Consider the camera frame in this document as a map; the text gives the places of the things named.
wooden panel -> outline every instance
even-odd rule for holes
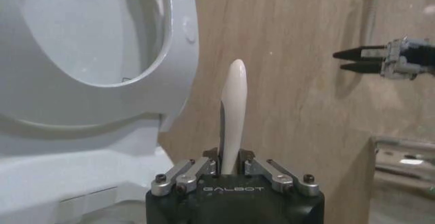
[[[407,13],[390,1],[379,0],[376,22],[388,18],[388,9]],[[418,117],[419,99],[428,97],[432,86],[416,88],[419,79],[388,81],[343,72],[332,59],[335,51],[367,42],[370,0],[196,4],[200,63],[183,114],[160,134],[168,154],[175,161],[198,158],[218,145],[220,91],[228,65],[240,58],[248,78],[243,147],[316,176],[326,223],[367,223],[375,159],[370,136],[422,138],[435,133],[416,129],[420,120],[423,126],[434,124],[428,116]],[[402,37],[399,24],[380,26],[391,35],[383,36],[376,26],[374,44]]]

toilet bowl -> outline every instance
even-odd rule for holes
[[[0,0],[0,223],[144,201],[198,55],[195,0]]]

